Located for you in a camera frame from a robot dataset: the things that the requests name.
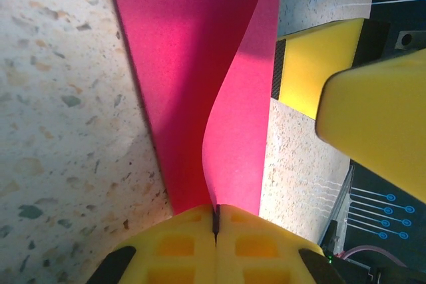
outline yellow block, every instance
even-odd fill
[[[352,66],[365,19],[336,21],[286,39],[279,101],[315,119],[322,87]]]
[[[332,76],[316,132],[426,202],[426,49]]]

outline pink paper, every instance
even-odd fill
[[[175,213],[258,214],[279,0],[116,0]]]

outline yellow foam pad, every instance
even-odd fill
[[[220,206],[217,243],[212,223],[212,208],[200,206],[122,242],[114,253],[136,252],[119,283],[315,284],[299,250],[322,255],[316,244],[232,206]]]
[[[332,76],[316,132],[426,202],[426,49]]]
[[[364,20],[336,21],[285,36],[278,100],[315,119],[325,81],[352,66]]]
[[[120,284],[214,284],[215,243],[212,207],[200,206],[176,215],[122,242],[133,246]]]
[[[258,216],[220,206],[217,283],[315,284],[299,249],[322,254],[316,244]]]

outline pink cable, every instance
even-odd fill
[[[341,259],[347,259],[349,256],[351,256],[355,253],[361,252],[361,251],[378,252],[378,253],[386,256],[388,259],[390,259],[396,265],[402,266],[402,267],[407,267],[406,264],[401,262],[396,256],[394,256],[390,252],[388,252],[385,249],[382,249],[380,247],[373,246],[373,245],[360,245],[360,246],[354,247],[353,249],[349,249],[341,255]]]

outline terrazzo surface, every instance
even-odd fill
[[[283,35],[371,0],[282,0]],[[171,216],[112,0],[0,0],[0,283],[84,283]],[[261,216],[317,241],[349,160],[272,101]]]

